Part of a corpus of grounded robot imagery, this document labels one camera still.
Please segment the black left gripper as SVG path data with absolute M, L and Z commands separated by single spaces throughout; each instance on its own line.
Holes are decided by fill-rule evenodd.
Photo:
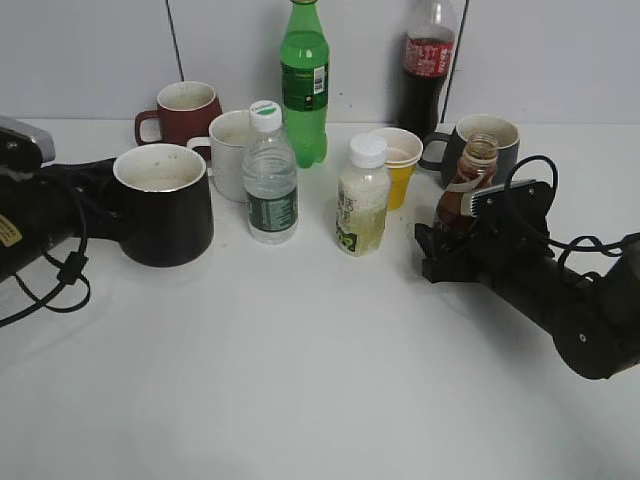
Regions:
M 8 279 L 67 238 L 121 240 L 125 215 L 114 158 L 45 167 L 26 180 L 1 177 L 1 278 Z

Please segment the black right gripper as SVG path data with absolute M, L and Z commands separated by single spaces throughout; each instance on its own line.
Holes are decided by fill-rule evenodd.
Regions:
M 432 284 L 481 280 L 500 295 L 554 294 L 559 276 L 546 230 L 550 203 L 525 199 L 520 219 L 513 214 L 517 206 L 508 199 L 481 201 L 476 223 L 462 237 L 417 223 L 422 276 Z

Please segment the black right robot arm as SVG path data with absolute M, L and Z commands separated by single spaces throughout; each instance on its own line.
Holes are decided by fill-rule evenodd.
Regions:
M 579 237 L 555 258 L 551 240 L 491 207 L 467 236 L 415 227 L 431 283 L 478 283 L 548 333 L 575 373 L 608 379 L 639 363 L 639 237 L 614 247 Z

